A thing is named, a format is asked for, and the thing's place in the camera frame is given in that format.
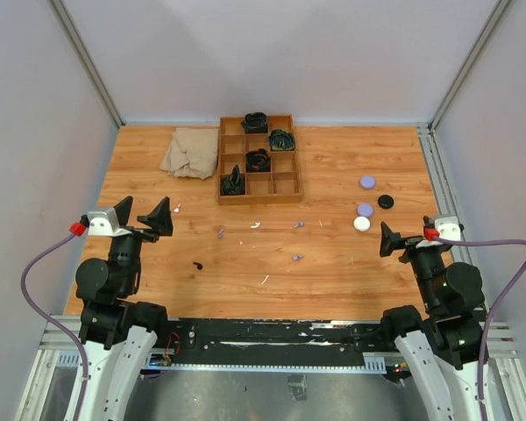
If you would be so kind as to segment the black earbud case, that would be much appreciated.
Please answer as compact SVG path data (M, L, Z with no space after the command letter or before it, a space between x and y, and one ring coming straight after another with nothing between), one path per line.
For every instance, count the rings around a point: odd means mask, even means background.
M395 200L390 195L381 195L377 203L382 209L391 209L395 205Z

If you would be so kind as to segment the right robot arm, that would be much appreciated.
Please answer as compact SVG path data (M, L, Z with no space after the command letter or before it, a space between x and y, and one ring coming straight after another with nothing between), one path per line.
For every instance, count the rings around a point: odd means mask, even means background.
M461 239L455 216L426 217L423 232L404 237L380 225L380 256L402 251L427 316L413 305L385 310L380 342L408 365L431 420L490 420L488 355L474 311L485 301L480 271L465 262L444 264L443 253Z

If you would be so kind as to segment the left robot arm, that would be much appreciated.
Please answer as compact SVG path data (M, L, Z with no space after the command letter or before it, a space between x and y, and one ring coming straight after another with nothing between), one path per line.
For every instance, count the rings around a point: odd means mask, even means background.
M170 336L165 307L127 300L139 291L143 244L173 234L170 200L163 197L139 216L139 228L128 224L132 203L127 196L113 207L90 211L71 228L77 236L110 239L110 250L105 259L86 259L75 273L76 296L83 303L76 343L81 380L73 387L66 419L123 419L146 356Z

